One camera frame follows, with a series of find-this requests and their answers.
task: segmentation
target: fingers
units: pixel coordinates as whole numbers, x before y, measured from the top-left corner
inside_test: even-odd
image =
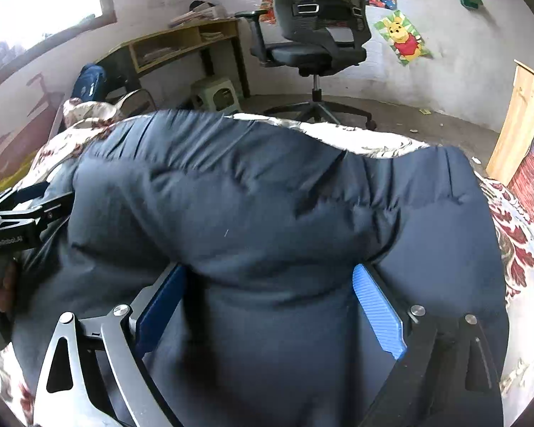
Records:
[[[17,264],[11,261],[4,271],[4,279],[0,287],[0,311],[9,312],[14,306],[15,287],[17,277]]]
[[[14,306],[14,291],[0,289],[0,311],[2,313],[9,312]]]
[[[4,279],[2,279],[2,287],[6,290],[13,290],[16,286],[17,264],[12,260],[6,270],[4,271]]]

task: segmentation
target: screw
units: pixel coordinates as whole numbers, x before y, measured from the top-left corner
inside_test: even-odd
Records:
[[[129,312],[129,306],[128,305],[117,305],[115,308],[112,309],[112,314],[115,316],[123,316],[126,315]]]
[[[68,325],[73,320],[73,313],[66,311],[59,317],[59,322]]]
[[[465,315],[465,321],[474,326],[477,324],[477,317],[475,315]]]
[[[413,305],[410,308],[411,314],[413,316],[423,316],[425,315],[425,307],[422,307],[421,305]]]

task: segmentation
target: wooden cabinet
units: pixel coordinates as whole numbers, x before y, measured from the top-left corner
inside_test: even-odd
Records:
[[[534,138],[534,71],[519,61],[508,112],[486,167],[490,178],[508,185]]]

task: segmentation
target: chair base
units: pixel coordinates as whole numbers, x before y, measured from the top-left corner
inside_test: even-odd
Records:
[[[318,86],[318,79],[316,77],[317,75],[315,76],[315,85]],[[336,123],[338,125],[342,124],[334,116],[333,112],[361,115],[366,117],[366,130],[373,131],[377,127],[376,122],[372,120],[372,114],[368,111],[338,102],[322,101],[322,91],[320,88],[313,89],[313,99],[310,101],[271,107],[264,111],[263,115],[274,115],[280,112],[299,112],[299,115],[293,119],[297,122],[308,122],[310,119],[314,119],[315,122],[320,122],[322,119],[325,119],[326,122]]]

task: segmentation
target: office chair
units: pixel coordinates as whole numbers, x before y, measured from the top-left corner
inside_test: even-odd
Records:
[[[282,35],[291,42],[265,44],[259,25],[260,15],[267,10],[238,12],[251,26],[254,46],[251,54],[264,67],[289,66],[299,69],[303,77],[313,76],[313,96],[310,101],[267,109],[265,115],[278,112],[300,112],[295,119],[306,122],[321,118],[337,123],[333,112],[366,117],[366,128],[376,129],[372,114],[356,107],[323,101],[319,77],[334,75],[358,65],[366,59],[362,44],[371,38],[366,22],[366,0],[274,0],[274,9]],[[332,32],[351,30],[351,41],[335,41]]]

